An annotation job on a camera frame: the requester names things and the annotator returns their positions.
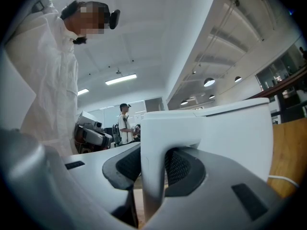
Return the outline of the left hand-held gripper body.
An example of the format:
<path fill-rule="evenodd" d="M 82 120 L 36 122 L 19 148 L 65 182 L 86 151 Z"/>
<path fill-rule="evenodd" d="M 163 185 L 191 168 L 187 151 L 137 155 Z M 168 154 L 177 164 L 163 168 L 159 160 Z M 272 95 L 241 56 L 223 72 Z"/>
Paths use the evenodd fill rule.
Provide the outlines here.
<path fill-rule="evenodd" d="M 78 153 L 91 153 L 110 149 L 113 137 L 93 115 L 82 111 L 75 123 L 74 141 Z"/>

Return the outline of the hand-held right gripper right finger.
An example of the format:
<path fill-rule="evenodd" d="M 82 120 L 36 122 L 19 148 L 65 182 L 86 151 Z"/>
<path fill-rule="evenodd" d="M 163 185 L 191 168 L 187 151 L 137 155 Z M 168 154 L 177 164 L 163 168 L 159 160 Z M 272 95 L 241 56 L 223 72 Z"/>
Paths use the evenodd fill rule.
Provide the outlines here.
<path fill-rule="evenodd" d="M 286 200 L 236 161 L 191 147 L 165 154 L 169 186 L 147 230 L 266 230 Z"/>

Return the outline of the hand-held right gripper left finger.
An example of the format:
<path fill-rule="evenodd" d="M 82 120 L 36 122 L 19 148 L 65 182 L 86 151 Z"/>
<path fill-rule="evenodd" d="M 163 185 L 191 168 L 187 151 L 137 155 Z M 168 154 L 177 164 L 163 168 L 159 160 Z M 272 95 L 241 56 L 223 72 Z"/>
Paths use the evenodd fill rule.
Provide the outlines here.
<path fill-rule="evenodd" d="M 63 159 L 77 184 L 112 216 L 137 228 L 134 184 L 141 172 L 139 142 Z"/>

